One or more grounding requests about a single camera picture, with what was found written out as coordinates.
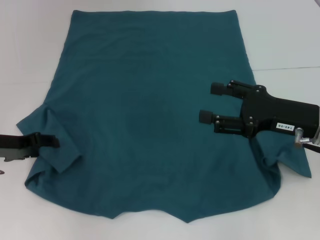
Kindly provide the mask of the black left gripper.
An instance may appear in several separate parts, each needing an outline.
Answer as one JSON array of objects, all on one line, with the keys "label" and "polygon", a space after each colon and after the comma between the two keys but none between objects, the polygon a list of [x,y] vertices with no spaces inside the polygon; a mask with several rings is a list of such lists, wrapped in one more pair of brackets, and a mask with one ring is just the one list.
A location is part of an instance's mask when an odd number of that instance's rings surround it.
[{"label": "black left gripper", "polygon": [[36,158],[38,157],[38,149],[42,147],[59,148],[60,142],[55,135],[34,132],[16,137],[15,146],[13,136],[0,136],[0,157],[4,158],[5,162],[11,162],[14,159],[24,160],[27,158]]}]

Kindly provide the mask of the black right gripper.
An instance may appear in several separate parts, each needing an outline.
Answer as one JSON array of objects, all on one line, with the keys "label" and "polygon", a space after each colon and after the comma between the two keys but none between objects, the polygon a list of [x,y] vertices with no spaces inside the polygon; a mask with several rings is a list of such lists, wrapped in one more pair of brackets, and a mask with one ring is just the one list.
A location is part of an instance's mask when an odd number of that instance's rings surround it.
[{"label": "black right gripper", "polygon": [[210,93],[243,100],[240,109],[243,120],[211,111],[199,111],[199,122],[213,125],[215,133],[244,136],[246,123],[253,125],[254,135],[261,131],[273,131],[293,136],[295,129],[301,128],[305,137],[312,138],[320,125],[318,105],[274,97],[262,85],[253,86],[234,80],[227,85],[213,82]]}]

